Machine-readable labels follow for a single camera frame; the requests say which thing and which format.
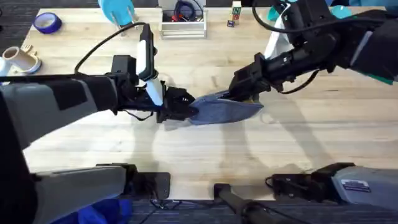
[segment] blue cloth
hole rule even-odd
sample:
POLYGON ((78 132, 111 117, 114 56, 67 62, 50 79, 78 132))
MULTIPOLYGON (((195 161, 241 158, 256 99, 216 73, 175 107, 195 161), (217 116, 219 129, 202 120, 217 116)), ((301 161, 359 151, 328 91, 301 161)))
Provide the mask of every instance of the blue cloth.
POLYGON ((191 106, 199 113, 189 121, 194 125, 221 124, 242 121, 254 116, 264 106, 258 101, 259 95, 252 98, 252 103, 222 99, 228 90, 197 98, 191 106))
POLYGON ((52 224, 127 224, 131 216, 130 200, 106 199, 73 212, 52 224))
POLYGON ((328 6, 330 6, 333 1, 334 0, 326 0, 326 3, 328 4, 328 6))

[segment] light wood tabletop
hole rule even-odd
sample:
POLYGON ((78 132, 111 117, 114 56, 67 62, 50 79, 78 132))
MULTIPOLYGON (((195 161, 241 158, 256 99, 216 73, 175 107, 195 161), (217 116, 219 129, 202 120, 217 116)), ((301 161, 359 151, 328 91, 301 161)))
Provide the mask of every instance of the light wood tabletop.
MULTIPOLYGON (((367 8, 352 8, 354 12, 367 8)), ((259 10, 266 15, 267 9, 259 10)), ((38 51, 40 74, 73 73, 76 63, 116 28, 100 9, 41 9, 63 21, 55 34, 34 28, 25 44, 38 51)), ((169 85, 199 97, 227 89, 233 73, 264 52, 270 32, 243 9, 235 28, 230 9, 208 9, 208 38, 161 40, 160 9, 137 9, 150 22, 159 53, 155 67, 169 85)), ((131 29, 95 52, 81 72, 111 70, 113 55, 135 56, 141 30, 131 29)), ((304 82, 300 77, 293 88, 304 82)), ((245 198, 271 199, 264 179, 275 173, 311 172, 334 162, 398 169, 398 88, 349 70, 322 73, 292 95, 262 93, 264 109, 238 123, 192 126, 187 121, 139 122, 105 111, 34 142, 24 151, 32 172, 128 162, 140 171, 170 172, 170 198, 209 199, 217 182, 245 198)))

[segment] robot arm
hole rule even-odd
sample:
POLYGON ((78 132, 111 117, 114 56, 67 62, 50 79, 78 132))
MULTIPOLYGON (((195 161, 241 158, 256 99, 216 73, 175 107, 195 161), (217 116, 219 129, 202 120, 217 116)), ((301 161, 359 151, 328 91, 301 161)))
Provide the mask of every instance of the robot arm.
POLYGON ((155 54, 153 33, 146 24, 137 59, 115 55, 112 71, 105 76, 2 77, 0 82, 11 82, 0 86, 0 110, 10 124, 0 131, 12 134, 22 150, 49 132, 99 111, 150 111, 156 113, 158 123, 195 115, 197 110, 189 106, 193 96, 157 78, 155 54), (144 87, 138 87, 140 79, 146 82, 144 87))
MULTIPOLYGON (((278 4, 276 8, 282 12, 285 3, 278 1, 278 4)), ((253 12, 263 26, 273 28, 261 21, 255 8, 253 12)), ((331 73, 336 66, 361 72, 386 83, 396 79, 396 16, 373 10, 352 17, 361 18, 361 22, 339 23, 324 1, 300 0, 291 3, 283 18, 287 30, 278 31, 288 34, 294 49, 272 59, 264 58, 261 53, 256 54, 252 64, 235 72, 227 98, 241 101, 253 94, 271 91, 272 88, 284 93, 284 82, 294 82, 297 76, 314 70, 331 73)))

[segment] wire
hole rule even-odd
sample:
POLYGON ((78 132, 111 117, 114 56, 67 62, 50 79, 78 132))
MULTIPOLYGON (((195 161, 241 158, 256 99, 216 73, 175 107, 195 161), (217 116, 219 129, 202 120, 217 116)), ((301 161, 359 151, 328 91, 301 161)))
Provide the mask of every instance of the wire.
POLYGON ((290 216, 290 215, 288 215, 288 214, 285 214, 285 213, 283 213, 283 212, 280 212, 280 211, 278 211, 278 210, 276 210, 276 209, 274 209, 274 208, 271 208, 271 207, 269 207, 269 206, 267 206, 267 205, 264 205, 263 203, 259 203, 259 202, 255 202, 255 201, 248 202, 247 204, 245 204, 244 206, 242 206, 242 209, 241 209, 242 218, 245 218, 245 217, 246 217, 246 213, 247 213, 248 210, 250 210, 251 207, 256 207, 256 206, 261 207, 261 208, 267 210, 268 213, 269 213, 269 211, 273 211, 274 213, 276 213, 276 214, 278 214, 278 215, 280 215, 280 216, 283 216, 283 217, 285 217, 285 218, 288 218, 288 219, 290 219, 290 220, 293 220, 293 221, 295 221, 295 222, 297 222, 297 223, 310 224, 309 222, 306 222, 306 221, 304 221, 304 220, 295 218, 295 217, 293 217, 293 216, 290 216))
POLYGON ((148 218, 150 218, 155 212, 157 212, 159 210, 159 208, 155 208, 153 211, 151 211, 145 218, 143 218, 142 220, 141 220, 141 222, 139 222, 139 224, 143 224, 143 223, 145 223, 147 220, 148 220, 148 218))
POLYGON ((328 27, 328 26, 334 26, 334 25, 338 25, 338 24, 345 24, 345 23, 353 23, 353 22, 370 22, 370 23, 384 23, 384 20, 381 19, 367 19, 367 18, 347 18, 347 19, 338 19, 335 21, 331 21, 331 22, 325 22, 319 25, 315 25, 315 26, 311 26, 311 27, 306 27, 303 29, 278 29, 275 28, 273 26, 270 26, 269 24, 265 23, 258 15, 257 11, 256 11, 256 7, 258 4, 258 0, 254 0, 253 5, 252 5, 252 12, 253 12, 253 16, 254 18, 257 20, 257 22, 263 26, 264 28, 266 28, 267 30, 271 30, 274 32, 280 32, 283 34, 296 34, 296 33, 302 33, 302 32, 307 32, 310 30, 315 30, 315 29, 319 29, 319 28, 323 28, 323 27, 328 27))
POLYGON ((128 110, 123 110, 123 111, 126 112, 128 115, 135 117, 139 121, 145 121, 146 119, 148 119, 148 118, 150 118, 151 116, 154 115, 154 112, 151 111, 150 115, 146 116, 145 118, 140 118, 137 115, 130 113, 128 110))
POLYGON ((107 41, 109 41, 110 39, 112 39, 113 37, 116 37, 117 35, 119 35, 120 33, 131 29, 135 26, 138 25, 145 25, 145 22, 137 22, 134 24, 129 24, 125 27, 123 27, 122 29, 119 29, 117 32, 115 32, 114 34, 110 35, 109 37, 107 37, 106 39, 104 39, 103 41, 101 41, 99 44, 97 44, 95 47, 93 47, 76 65, 75 67, 75 75, 85 75, 84 73, 80 73, 79 72, 79 68, 81 67, 81 65, 88 59, 88 57, 91 56, 91 54, 93 54, 99 47, 101 47, 103 44, 107 43, 107 41))
POLYGON ((198 5, 199 9, 201 10, 201 19, 200 20, 204 19, 205 13, 203 12, 203 8, 199 5, 197 0, 192 0, 192 1, 194 1, 198 5))
POLYGON ((158 211, 158 209, 157 208, 155 208, 153 211, 151 211, 150 212, 150 214, 148 214, 145 218, 143 218, 142 220, 141 220, 141 222, 139 222, 139 224, 143 224, 144 222, 146 222, 147 220, 148 220, 148 218, 150 218, 155 212, 157 212, 158 211))
POLYGON ((268 180, 272 180, 272 177, 267 177, 267 178, 266 178, 266 185, 267 185, 267 187, 269 187, 270 189, 273 189, 274 187, 268 182, 268 180))
POLYGON ((174 8, 174 16, 177 19, 177 21, 193 21, 196 18, 196 11, 195 8, 193 7, 193 4, 187 1, 183 1, 183 0, 178 0, 175 3, 175 8, 174 8), (185 18, 185 16, 182 14, 182 7, 188 7, 191 10, 191 14, 187 17, 187 19, 185 18))
POLYGON ((153 207, 161 209, 161 210, 169 210, 169 211, 192 211, 192 210, 208 210, 211 209, 217 205, 218 203, 201 203, 201 202, 195 202, 195 201, 190 201, 190 200, 178 200, 178 203, 175 204, 173 207, 169 208, 164 206, 163 201, 160 200, 159 204, 157 205, 153 200, 149 200, 149 202, 152 204, 153 207), (202 206, 201 208, 187 208, 187 209, 176 209, 178 206, 180 206, 183 203, 192 203, 196 205, 202 206))
POLYGON ((289 90, 289 91, 285 91, 285 92, 280 92, 280 93, 281 93, 281 94, 287 95, 287 94, 295 93, 295 92, 297 92, 297 91, 300 91, 300 90, 304 89, 305 87, 307 87, 307 86, 315 79, 315 77, 318 75, 318 72, 319 72, 319 71, 320 71, 320 70, 314 71, 314 72, 311 74, 310 78, 308 78, 308 80, 305 81, 305 83, 301 84, 299 87, 294 88, 293 90, 289 90))

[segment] label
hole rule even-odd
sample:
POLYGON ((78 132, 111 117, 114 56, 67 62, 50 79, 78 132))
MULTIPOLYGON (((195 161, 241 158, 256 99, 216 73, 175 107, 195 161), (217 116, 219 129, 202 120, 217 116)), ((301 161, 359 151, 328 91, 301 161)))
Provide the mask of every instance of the label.
POLYGON ((341 184, 346 190, 354 190, 359 192, 371 192, 371 188, 366 181, 363 180, 341 180, 341 184))

